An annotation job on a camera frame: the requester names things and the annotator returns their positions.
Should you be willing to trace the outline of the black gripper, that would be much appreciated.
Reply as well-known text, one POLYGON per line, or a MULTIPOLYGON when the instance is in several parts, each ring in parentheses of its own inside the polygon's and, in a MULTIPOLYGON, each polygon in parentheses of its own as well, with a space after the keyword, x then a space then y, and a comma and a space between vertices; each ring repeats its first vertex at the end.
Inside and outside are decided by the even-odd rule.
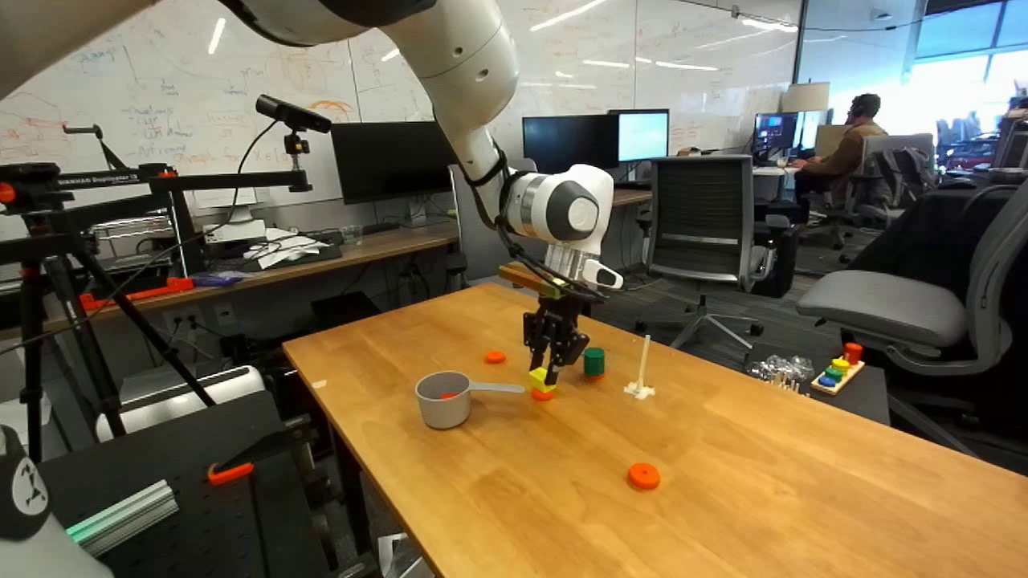
POLYGON ((580 332, 580 316, 588 307, 580 295, 539 299, 536 310, 525 316, 525 346, 529 349, 529 369, 550 369, 547 354, 564 369, 575 364, 588 337, 580 332))

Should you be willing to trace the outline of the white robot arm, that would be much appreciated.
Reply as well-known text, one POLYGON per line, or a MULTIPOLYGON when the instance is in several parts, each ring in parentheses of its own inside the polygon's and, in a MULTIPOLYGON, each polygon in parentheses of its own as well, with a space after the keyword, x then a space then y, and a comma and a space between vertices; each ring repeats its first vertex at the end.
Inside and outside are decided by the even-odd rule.
POLYGON ((625 275, 602 259, 614 178, 593 163, 564 172, 516 171, 491 139, 491 119, 519 90, 519 48, 495 0, 218 0, 261 40, 314 48, 378 28, 405 57, 475 193, 478 217, 509 253, 544 278, 539 307, 525 319, 529 365, 575 364, 588 337, 580 316, 625 275))

